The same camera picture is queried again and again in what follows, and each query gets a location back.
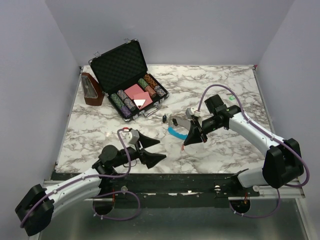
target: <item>metronome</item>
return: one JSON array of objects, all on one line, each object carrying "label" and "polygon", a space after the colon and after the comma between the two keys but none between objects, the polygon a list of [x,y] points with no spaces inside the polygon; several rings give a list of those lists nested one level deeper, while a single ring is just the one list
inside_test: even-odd
[{"label": "metronome", "polygon": [[81,83],[85,104],[101,106],[104,94],[97,81],[87,72],[81,74]]}]

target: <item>gray floor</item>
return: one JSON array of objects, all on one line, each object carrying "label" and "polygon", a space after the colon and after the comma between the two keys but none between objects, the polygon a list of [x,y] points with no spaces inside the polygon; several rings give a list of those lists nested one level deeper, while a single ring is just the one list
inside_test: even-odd
[{"label": "gray floor", "polygon": [[[93,217],[90,201],[83,201],[58,215],[41,233],[41,240],[304,240],[307,239],[294,199],[283,200],[272,217],[247,219],[229,209],[143,209],[129,221]],[[255,200],[252,215],[268,213],[274,200]],[[116,209],[113,217],[134,213]]]}]

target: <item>white triangle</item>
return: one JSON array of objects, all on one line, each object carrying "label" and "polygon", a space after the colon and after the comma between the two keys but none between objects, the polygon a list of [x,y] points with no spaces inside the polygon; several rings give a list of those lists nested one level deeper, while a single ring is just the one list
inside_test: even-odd
[{"label": "white triangle", "polygon": [[145,99],[134,99],[133,101],[134,101],[135,105],[137,105],[138,107],[142,107],[146,100]]}]

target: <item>marble table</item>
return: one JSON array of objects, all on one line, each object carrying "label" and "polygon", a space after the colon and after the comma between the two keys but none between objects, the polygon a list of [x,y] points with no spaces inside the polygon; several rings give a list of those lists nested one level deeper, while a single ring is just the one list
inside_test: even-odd
[{"label": "marble table", "polygon": [[[57,160],[57,173],[84,172],[98,159],[106,145],[121,149],[116,132],[123,127],[137,129],[160,140],[160,144],[146,150],[167,155],[152,169],[138,161],[132,173],[236,173],[263,165],[262,154],[232,130],[216,130],[208,135],[207,143],[189,145],[182,151],[183,141],[170,135],[168,125],[162,123],[164,114],[183,115],[186,108],[197,107],[207,86],[222,84],[235,91],[251,118],[270,129],[252,66],[149,65],[148,70],[170,96],[158,112],[148,118],[139,116],[131,122],[124,122],[106,97],[102,106],[86,105],[79,85]],[[83,71],[94,76],[89,66],[84,66]],[[211,88],[205,99],[214,94],[219,94],[227,106],[237,104],[232,95],[220,87]],[[205,104],[202,105],[201,116],[210,116]],[[116,170],[119,173],[127,171],[123,166]]]}]

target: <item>blue handle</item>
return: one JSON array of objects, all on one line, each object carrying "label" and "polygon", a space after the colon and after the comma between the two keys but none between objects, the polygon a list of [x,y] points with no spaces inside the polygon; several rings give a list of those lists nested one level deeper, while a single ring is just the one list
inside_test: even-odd
[{"label": "blue handle", "polygon": [[176,138],[181,139],[181,140],[186,140],[186,138],[188,136],[187,134],[181,134],[181,133],[176,132],[171,126],[168,127],[168,132],[172,136],[175,136]]}]

